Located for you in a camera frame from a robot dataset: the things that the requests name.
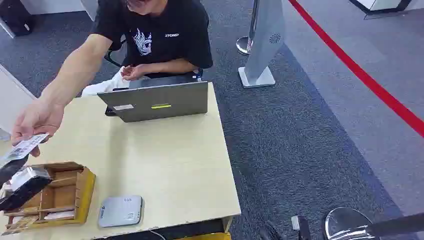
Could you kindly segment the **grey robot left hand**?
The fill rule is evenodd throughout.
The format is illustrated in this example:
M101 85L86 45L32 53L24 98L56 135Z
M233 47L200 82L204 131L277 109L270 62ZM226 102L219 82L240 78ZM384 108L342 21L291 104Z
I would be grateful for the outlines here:
M28 158L29 155L26 155L21 159L8 160L1 166L1 186L16 176L11 184L11 191L0 199L1 211L10 211L22 207L53 181L45 168L25 166Z

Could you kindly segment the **person's right hand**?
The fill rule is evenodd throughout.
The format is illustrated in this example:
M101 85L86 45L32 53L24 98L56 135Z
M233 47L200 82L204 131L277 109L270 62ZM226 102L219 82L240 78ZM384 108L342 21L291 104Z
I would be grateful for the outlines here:
M45 141L53 137L62 124L66 105L45 96L34 100L15 121L11 134L12 145L39 134L48 134Z

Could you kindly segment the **person's left hand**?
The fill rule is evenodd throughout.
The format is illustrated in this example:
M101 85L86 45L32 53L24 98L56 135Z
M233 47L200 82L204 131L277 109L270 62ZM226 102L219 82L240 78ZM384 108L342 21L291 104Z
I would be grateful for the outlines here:
M121 76L126 81L135 81L143 77L145 74L148 74L148 70L148 64L139 64L137 66L128 65L122 68Z

